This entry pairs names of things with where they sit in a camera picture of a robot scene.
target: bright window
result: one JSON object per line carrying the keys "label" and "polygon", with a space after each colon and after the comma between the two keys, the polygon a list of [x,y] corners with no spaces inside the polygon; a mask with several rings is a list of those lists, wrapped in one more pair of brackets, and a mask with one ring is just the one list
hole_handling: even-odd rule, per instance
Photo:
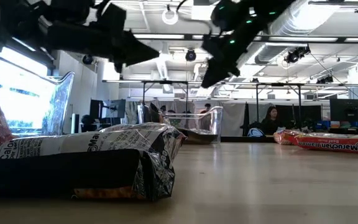
{"label": "bright window", "polygon": [[8,60],[18,66],[21,66],[25,69],[30,70],[31,72],[34,72],[37,75],[40,75],[40,76],[48,75],[48,68],[45,65],[43,65],[39,62],[36,62],[35,60],[32,60],[31,58],[28,58],[28,57],[20,54],[19,52],[16,52],[16,51],[9,49],[7,47],[4,47],[2,49],[0,56],[2,56],[6,60]]}

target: black cable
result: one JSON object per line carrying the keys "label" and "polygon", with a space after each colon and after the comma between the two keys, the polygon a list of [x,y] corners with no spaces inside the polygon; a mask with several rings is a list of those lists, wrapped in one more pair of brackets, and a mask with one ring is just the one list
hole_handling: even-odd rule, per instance
{"label": "black cable", "polygon": [[[310,55],[317,61],[317,63],[319,63],[319,64],[322,66],[323,69],[325,69],[325,70],[328,72],[328,69],[327,69],[326,67],[324,67],[324,65],[323,65],[322,63],[320,63],[320,61],[319,61],[311,52],[310,52]],[[330,74],[331,74],[331,76],[334,77],[341,85],[343,85],[343,83],[342,83],[341,81],[339,81],[339,79],[337,79],[334,74],[332,74],[332,73],[330,73]],[[348,88],[348,87],[345,86],[345,85],[344,85],[344,87],[347,88],[347,90],[348,90],[349,92],[353,93],[355,96],[358,97],[358,95],[355,94],[353,90],[351,90],[350,88]]]}
{"label": "black cable", "polygon": [[208,33],[208,36],[212,36],[212,26],[209,22],[206,22],[206,21],[201,21],[201,20],[196,20],[196,19],[187,19],[187,18],[184,18],[183,16],[181,16],[181,14],[179,13],[179,9],[180,7],[183,5],[183,3],[185,3],[187,0],[182,0],[178,7],[177,7],[177,14],[178,14],[178,17],[183,20],[183,21],[187,21],[187,22],[197,22],[197,23],[201,23],[201,24],[204,24],[204,25],[207,25],[208,28],[209,28],[209,33]]}

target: monitor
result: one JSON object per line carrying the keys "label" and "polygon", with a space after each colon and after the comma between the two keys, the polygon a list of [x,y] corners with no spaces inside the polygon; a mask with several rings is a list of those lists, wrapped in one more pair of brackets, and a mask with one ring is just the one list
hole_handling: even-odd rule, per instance
{"label": "monitor", "polygon": [[358,121],[358,100],[330,99],[331,121]]}
{"label": "monitor", "polygon": [[102,118],[125,118],[126,100],[104,100]]}

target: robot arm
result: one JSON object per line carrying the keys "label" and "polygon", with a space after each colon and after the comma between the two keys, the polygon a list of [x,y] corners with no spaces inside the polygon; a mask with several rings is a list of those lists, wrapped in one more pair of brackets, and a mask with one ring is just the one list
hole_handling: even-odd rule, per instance
{"label": "robot arm", "polygon": [[[0,7],[2,24],[10,35],[37,50],[67,50],[108,58],[117,72],[123,64],[130,66],[159,56],[131,31],[124,30],[126,11],[108,0],[98,5],[94,0],[52,0],[50,5],[0,0]],[[97,21],[85,26],[90,8],[97,9]]]}

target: woman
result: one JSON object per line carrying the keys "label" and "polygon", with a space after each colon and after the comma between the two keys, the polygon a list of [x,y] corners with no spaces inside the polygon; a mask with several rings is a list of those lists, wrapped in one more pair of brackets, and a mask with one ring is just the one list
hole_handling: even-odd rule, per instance
{"label": "woman", "polygon": [[281,127],[282,124],[277,119],[277,109],[274,106],[268,108],[266,117],[262,121],[262,131],[264,134],[274,134],[277,131],[278,127]]}

